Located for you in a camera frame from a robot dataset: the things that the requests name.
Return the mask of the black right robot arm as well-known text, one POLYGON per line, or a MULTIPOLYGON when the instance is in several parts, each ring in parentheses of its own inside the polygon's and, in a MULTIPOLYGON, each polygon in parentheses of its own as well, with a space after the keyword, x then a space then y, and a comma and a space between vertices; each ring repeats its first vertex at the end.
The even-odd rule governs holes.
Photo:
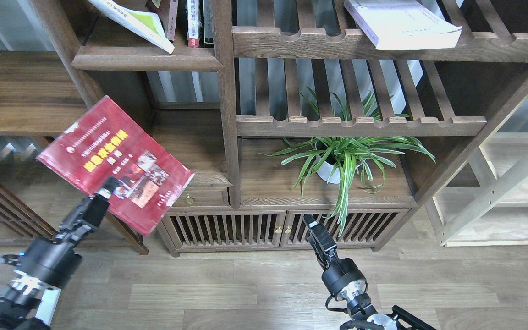
POLYGON ((304 223, 310 230, 308 242, 315 250, 317 261, 324 269, 321 280, 330 295, 325 303, 333 298, 345 300, 346 308, 327 310, 346 313, 351 320, 340 326, 341 330, 432 330, 433 327, 412 313, 394 305, 389 314, 377 313, 371 303, 365 276, 350 258, 339 258, 337 244, 322 223, 317 222, 310 214, 304 215, 304 223))

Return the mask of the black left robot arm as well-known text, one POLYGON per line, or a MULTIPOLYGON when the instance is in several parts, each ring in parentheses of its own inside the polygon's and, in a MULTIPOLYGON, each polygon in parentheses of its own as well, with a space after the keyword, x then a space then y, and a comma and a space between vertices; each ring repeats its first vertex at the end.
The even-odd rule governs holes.
POLYGON ((82 199, 68 214, 53 239, 35 238, 23 253, 1 257, 2 263, 15 267, 17 278, 0 293, 0 330, 50 328, 41 319, 28 318, 28 314, 39 307, 44 291, 65 288, 83 260, 75 248, 98 229, 119 185, 119 180, 108 177, 94 196, 82 199))

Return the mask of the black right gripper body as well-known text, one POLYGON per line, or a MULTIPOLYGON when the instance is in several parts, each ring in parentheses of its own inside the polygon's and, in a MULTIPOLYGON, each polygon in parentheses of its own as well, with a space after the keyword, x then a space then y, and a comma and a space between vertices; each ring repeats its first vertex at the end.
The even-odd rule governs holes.
POLYGON ((352 301, 366 294, 367 280, 350 258, 339 258, 337 244, 323 224, 309 224, 308 242, 323 268, 321 280, 336 301, 352 301))

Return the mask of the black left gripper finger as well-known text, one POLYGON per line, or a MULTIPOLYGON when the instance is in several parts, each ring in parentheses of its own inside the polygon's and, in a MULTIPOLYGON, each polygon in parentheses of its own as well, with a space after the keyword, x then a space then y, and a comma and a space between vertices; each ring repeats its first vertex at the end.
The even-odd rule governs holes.
POLYGON ((101 188, 97 191, 97 195, 102 196, 105 200, 109 200, 113 191, 120 186, 120 181, 114 177, 108 177, 101 188))

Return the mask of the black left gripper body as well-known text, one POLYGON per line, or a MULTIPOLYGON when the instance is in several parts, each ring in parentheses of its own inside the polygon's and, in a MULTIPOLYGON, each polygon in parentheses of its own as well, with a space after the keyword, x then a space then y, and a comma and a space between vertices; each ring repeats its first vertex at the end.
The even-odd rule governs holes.
POLYGON ((82 261, 74 248, 98 229, 108 208, 107 197, 86 197, 61 222, 60 232, 53 239, 37 237, 21 255, 3 255, 0 261, 13 265, 21 276, 65 288, 82 261))

